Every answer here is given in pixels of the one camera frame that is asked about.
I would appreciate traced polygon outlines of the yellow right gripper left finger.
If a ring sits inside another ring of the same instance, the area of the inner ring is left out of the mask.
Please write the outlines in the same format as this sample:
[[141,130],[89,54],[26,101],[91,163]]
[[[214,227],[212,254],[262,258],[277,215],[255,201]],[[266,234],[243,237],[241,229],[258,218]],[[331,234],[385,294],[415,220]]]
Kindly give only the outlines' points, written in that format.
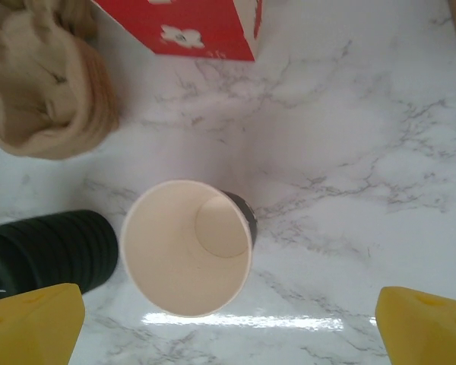
[[84,318],[76,284],[0,299],[0,365],[68,365]]

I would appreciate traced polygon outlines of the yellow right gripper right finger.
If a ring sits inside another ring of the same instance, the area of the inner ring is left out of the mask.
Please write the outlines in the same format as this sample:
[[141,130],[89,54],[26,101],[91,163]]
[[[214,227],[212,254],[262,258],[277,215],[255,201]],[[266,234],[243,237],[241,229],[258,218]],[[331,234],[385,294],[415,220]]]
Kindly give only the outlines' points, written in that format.
[[375,319],[391,365],[456,365],[456,300],[384,287]]

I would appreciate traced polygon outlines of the brown pulp cup carrier stack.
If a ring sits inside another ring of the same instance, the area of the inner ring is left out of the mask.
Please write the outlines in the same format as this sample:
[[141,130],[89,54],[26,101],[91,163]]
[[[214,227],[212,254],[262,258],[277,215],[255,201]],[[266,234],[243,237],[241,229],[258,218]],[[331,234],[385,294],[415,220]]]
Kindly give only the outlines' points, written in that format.
[[0,148],[63,160],[119,127],[90,0],[0,0]]

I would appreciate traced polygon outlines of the black plastic lids stack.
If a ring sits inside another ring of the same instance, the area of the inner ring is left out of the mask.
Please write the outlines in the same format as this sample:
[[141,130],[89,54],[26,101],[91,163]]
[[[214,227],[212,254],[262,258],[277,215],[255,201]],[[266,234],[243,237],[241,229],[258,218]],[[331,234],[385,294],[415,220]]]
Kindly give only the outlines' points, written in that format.
[[85,294],[109,280],[118,260],[116,233],[95,211],[0,224],[0,299],[58,284]]

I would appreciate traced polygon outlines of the red white patterned gift bag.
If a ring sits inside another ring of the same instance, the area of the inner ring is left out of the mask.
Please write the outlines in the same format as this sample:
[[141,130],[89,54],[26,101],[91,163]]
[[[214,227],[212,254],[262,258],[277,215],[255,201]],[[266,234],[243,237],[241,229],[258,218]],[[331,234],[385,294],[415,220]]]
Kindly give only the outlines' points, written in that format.
[[92,0],[157,55],[255,61],[264,0]]

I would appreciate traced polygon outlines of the black paper coffee cup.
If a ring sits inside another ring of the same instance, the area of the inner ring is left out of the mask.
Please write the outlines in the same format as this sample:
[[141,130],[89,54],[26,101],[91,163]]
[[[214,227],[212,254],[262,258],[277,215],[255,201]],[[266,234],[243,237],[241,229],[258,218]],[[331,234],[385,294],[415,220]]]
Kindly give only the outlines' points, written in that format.
[[186,179],[162,182],[131,207],[119,245],[129,277],[155,306],[201,317],[243,289],[258,221],[237,194]]

